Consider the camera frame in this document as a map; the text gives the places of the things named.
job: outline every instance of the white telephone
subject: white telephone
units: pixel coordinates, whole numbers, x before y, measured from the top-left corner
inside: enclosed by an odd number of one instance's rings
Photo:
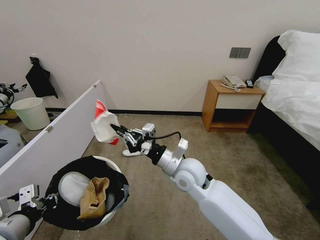
[[[226,87],[226,88],[230,88],[230,89],[234,89],[236,92],[241,91],[238,88],[244,88],[247,86],[240,78],[238,78],[236,76],[223,75],[221,80],[223,82],[223,83],[221,83],[221,86]]]

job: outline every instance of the black trash bag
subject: black trash bag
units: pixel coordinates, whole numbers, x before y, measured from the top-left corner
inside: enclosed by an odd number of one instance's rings
[[[40,66],[39,58],[30,57],[33,66],[26,75],[34,94],[37,97],[55,96],[58,98],[56,90],[51,85],[49,78],[50,72]]]
[[[114,204],[109,211],[102,217],[96,219],[78,220],[80,216],[80,207],[73,206],[67,203],[60,195],[58,196],[58,204],[54,209],[47,209],[43,214],[43,219],[57,227],[68,230],[84,231],[98,225],[101,220],[113,210],[117,210],[127,201],[129,197],[129,184],[126,177],[113,169],[111,169],[105,161],[96,159],[93,156],[79,158],[63,168],[61,168],[51,179],[45,196],[58,193],[58,185],[60,179],[69,172],[78,172],[89,179],[94,177],[110,180],[109,186],[106,189],[106,196],[109,194],[114,196]]]

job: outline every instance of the brown paper bag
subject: brown paper bag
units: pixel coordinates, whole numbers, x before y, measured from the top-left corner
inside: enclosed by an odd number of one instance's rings
[[[108,178],[93,178],[88,184],[80,200],[80,216],[78,220],[99,218],[106,212],[106,192]]]

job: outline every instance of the nightstand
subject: nightstand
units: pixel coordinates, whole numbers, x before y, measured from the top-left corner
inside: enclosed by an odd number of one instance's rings
[[[202,109],[202,121],[208,132],[247,132],[264,95],[258,87],[241,88],[241,92],[209,80]]]

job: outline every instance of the white wastebasket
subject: white wastebasket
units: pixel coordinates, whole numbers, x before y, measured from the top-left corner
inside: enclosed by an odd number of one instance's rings
[[[30,130],[45,128],[50,119],[43,105],[42,98],[26,98],[11,105],[24,125]]]
[[[116,170],[119,173],[121,173],[120,168],[114,162],[112,162],[110,159],[105,158],[105,157],[100,157],[100,156],[93,156],[93,157],[95,157],[96,159],[99,159],[99,160],[106,161],[107,165],[110,168],[112,168],[113,170]],[[94,227],[95,228],[96,227],[101,227],[101,226],[107,224],[113,218],[113,216],[116,214],[116,212],[117,212],[117,210],[114,210],[114,211],[108,213],[106,216],[104,216],[104,218],[101,220],[101,222],[98,225],[94,226]]]

